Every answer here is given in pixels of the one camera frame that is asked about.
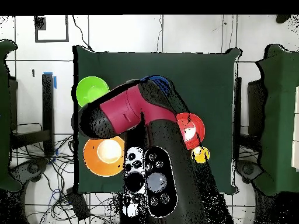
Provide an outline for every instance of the circular black hole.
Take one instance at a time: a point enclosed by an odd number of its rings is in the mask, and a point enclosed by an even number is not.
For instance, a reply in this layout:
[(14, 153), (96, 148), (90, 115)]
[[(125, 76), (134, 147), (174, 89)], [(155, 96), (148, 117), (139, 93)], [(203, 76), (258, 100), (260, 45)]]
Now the circular black hole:
[(136, 193), (143, 187), (144, 179), (140, 173), (133, 172), (124, 179), (124, 184), (130, 192)]
[(134, 153), (130, 153), (129, 156), (128, 156), (128, 159), (129, 160), (134, 160), (136, 157), (136, 155)]
[(135, 169), (138, 169), (139, 167), (142, 166), (142, 163), (141, 163), (141, 161), (136, 160), (135, 162), (133, 162), (133, 166)]
[(131, 164), (126, 164), (126, 171), (129, 172), (132, 169)]

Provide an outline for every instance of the black cable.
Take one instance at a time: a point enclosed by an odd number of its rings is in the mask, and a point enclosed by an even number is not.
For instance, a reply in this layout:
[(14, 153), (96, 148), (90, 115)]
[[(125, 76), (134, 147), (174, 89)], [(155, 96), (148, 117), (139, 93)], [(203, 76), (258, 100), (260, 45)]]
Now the black cable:
[(49, 189), (52, 191), (52, 193), (54, 193), (55, 191), (54, 190), (52, 190), (52, 188), (51, 188), (51, 186), (50, 186), (50, 180), (49, 180), (49, 178), (43, 173), (43, 175), (44, 175), (44, 177), (47, 179), (47, 181), (48, 181), (48, 186), (49, 186)]
[(234, 15), (232, 15), (232, 27), (231, 27), (231, 37), (232, 37), (232, 31), (234, 29)]
[(222, 15), (222, 41), (221, 41), (221, 53), (222, 53), (222, 48), (223, 48), (223, 31), (224, 29), (224, 15)]
[(83, 32), (82, 32), (82, 30), (81, 30), (81, 28), (80, 27), (78, 27), (77, 26), (77, 24), (76, 24), (76, 20), (75, 20), (75, 17), (72, 15), (72, 19), (74, 20), (74, 24), (75, 24), (75, 26), (80, 30), (80, 32), (81, 32), (81, 37), (82, 37), (82, 41), (87, 45), (87, 47), (88, 47), (88, 49), (90, 49), (91, 51), (93, 51), (93, 52), (95, 52), (85, 41), (84, 41), (84, 39), (83, 39)]
[(160, 22), (160, 24), (161, 24), (161, 30), (160, 30), (160, 32), (159, 32), (159, 35), (158, 35), (158, 41), (157, 41), (157, 52), (158, 52), (158, 44), (159, 44), (159, 39), (160, 39), (160, 34), (161, 34), (161, 32), (162, 32), (162, 23), (161, 23), (161, 18), (162, 18), (162, 15), (160, 15), (160, 19), (159, 19), (159, 22)]

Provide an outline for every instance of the blue tape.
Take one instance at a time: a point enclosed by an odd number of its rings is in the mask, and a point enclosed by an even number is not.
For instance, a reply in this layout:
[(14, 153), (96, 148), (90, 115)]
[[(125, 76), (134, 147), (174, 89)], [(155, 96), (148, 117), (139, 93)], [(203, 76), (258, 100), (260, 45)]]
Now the blue tape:
[(53, 79), (53, 86), (54, 86), (55, 89), (57, 88), (56, 76), (55, 76), (54, 79)]

